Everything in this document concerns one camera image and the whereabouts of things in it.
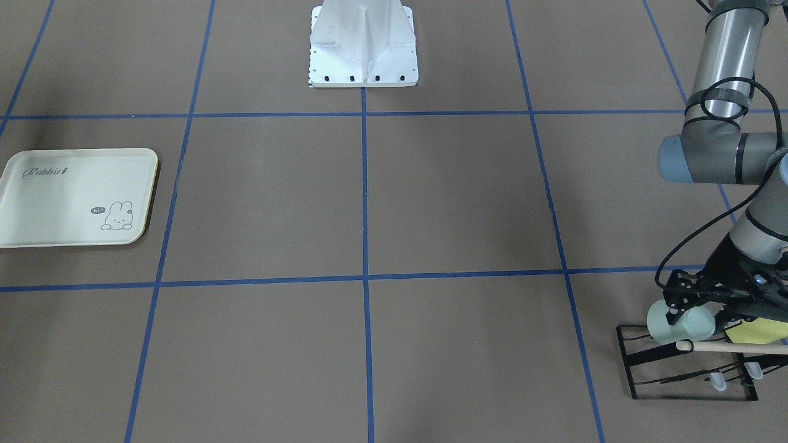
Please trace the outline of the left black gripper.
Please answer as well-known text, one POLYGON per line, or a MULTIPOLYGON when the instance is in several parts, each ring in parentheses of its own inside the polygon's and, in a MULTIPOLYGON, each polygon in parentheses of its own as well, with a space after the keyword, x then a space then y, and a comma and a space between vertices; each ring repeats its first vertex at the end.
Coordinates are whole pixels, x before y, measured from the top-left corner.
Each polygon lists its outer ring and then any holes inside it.
POLYGON ((673 270, 664 287, 668 325, 677 325, 690 309, 715 302, 723 306, 714 314, 720 336, 726 328, 755 319, 787 321, 786 283, 774 265, 760 263, 740 252, 724 237, 712 252, 702 274, 673 270))

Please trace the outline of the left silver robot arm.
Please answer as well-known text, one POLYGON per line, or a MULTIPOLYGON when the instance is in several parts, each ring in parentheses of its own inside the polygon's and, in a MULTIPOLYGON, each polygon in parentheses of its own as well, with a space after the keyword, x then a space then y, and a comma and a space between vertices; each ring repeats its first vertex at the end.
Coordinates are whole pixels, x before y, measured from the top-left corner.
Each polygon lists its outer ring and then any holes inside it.
POLYGON ((659 283, 647 328, 656 342, 706 340, 732 322, 786 322, 786 126, 758 83, 757 56, 777 1, 711 1, 680 134, 659 147, 665 180, 754 185, 701 271, 659 283))

